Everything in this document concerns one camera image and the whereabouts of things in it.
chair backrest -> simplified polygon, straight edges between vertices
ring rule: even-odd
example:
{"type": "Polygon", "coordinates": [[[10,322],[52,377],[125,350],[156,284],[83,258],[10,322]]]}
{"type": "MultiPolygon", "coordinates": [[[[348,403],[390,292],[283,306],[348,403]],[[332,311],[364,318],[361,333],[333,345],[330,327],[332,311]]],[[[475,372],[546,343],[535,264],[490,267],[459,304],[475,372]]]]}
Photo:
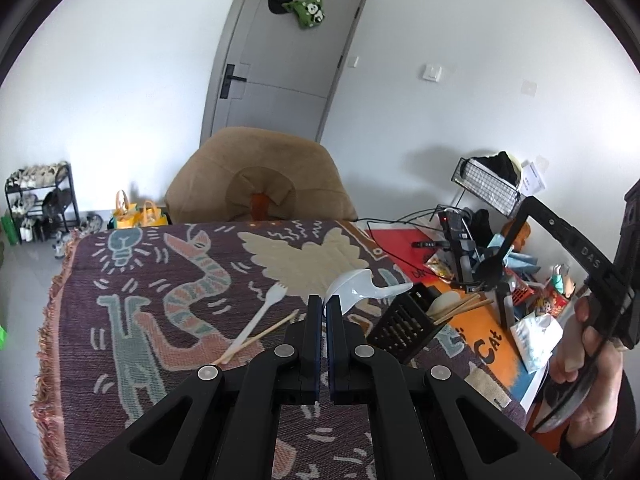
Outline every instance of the chair backrest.
{"type": "Polygon", "coordinates": [[[244,127],[224,128],[205,142],[172,181],[165,203],[175,223],[357,216],[324,147],[244,127]]]}

silver screw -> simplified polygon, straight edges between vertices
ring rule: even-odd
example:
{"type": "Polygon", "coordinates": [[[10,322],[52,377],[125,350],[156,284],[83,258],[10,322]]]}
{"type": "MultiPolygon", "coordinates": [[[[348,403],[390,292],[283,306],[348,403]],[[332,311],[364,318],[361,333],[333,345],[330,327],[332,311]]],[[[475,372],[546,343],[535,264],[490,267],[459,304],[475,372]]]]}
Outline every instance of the silver screw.
{"type": "Polygon", "coordinates": [[[375,350],[373,349],[373,346],[358,345],[356,346],[356,349],[354,350],[354,352],[358,357],[367,358],[367,357],[371,357],[373,355],[373,352],[375,352],[375,350]]]}
{"type": "Polygon", "coordinates": [[[218,376],[218,369],[215,366],[207,365],[198,370],[198,377],[203,381],[210,381],[218,376]]]}
{"type": "Polygon", "coordinates": [[[296,351],[291,345],[278,345],[273,351],[278,357],[291,357],[296,351]]]}
{"type": "Polygon", "coordinates": [[[451,377],[451,370],[443,365],[435,365],[431,369],[431,377],[439,381],[446,381],[451,377]]]}

patterned tablecloth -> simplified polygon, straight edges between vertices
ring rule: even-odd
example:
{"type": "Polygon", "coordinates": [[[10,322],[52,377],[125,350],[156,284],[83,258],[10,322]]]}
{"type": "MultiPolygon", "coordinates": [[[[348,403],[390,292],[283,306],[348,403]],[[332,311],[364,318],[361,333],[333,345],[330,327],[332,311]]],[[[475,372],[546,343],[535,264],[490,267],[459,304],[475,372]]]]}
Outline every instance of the patterned tablecloth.
{"type": "MultiPolygon", "coordinates": [[[[41,330],[34,416],[47,475],[61,479],[203,364],[212,362],[277,282],[286,297],[255,333],[322,296],[349,269],[379,286],[408,279],[352,224],[331,221],[184,224],[117,230],[70,244],[41,330]]],[[[385,302],[349,313],[372,328],[385,302]]],[[[276,346],[284,329],[241,351],[229,367],[276,346]]],[[[323,340],[323,357],[326,342],[323,340]]],[[[415,359],[446,364],[518,424],[524,411],[458,332],[446,326],[415,359]]],[[[374,478],[364,406],[332,406],[322,360],[321,400],[284,406],[273,478],[374,478]]]]}

tiled floor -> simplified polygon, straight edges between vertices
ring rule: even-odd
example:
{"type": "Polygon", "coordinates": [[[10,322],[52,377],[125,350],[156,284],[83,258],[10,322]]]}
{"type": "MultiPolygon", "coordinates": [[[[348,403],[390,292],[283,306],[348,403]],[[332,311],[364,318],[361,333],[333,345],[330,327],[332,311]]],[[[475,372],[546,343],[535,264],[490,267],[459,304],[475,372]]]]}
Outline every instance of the tiled floor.
{"type": "Polygon", "coordinates": [[[62,269],[50,243],[11,247],[4,234],[0,267],[0,324],[7,330],[0,351],[0,418],[16,447],[40,478],[44,460],[30,403],[39,372],[38,329],[49,297],[51,279],[62,269]]]}

white fork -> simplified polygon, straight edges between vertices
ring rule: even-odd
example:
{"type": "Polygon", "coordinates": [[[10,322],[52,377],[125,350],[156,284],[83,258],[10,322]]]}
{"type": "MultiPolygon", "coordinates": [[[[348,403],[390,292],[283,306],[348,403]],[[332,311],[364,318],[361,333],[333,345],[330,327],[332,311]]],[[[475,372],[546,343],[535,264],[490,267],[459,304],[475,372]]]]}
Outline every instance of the white fork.
{"type": "Polygon", "coordinates": [[[231,343],[231,346],[226,349],[226,351],[222,354],[222,357],[220,357],[217,362],[226,365],[229,361],[231,361],[234,351],[249,337],[249,334],[254,330],[255,326],[262,319],[262,316],[267,313],[269,307],[282,300],[282,298],[284,298],[286,294],[287,287],[280,282],[271,285],[271,288],[267,291],[267,295],[264,298],[263,306],[261,306],[260,310],[255,313],[255,316],[252,317],[252,320],[247,323],[247,325],[242,329],[240,335],[236,337],[235,341],[231,343]]]}

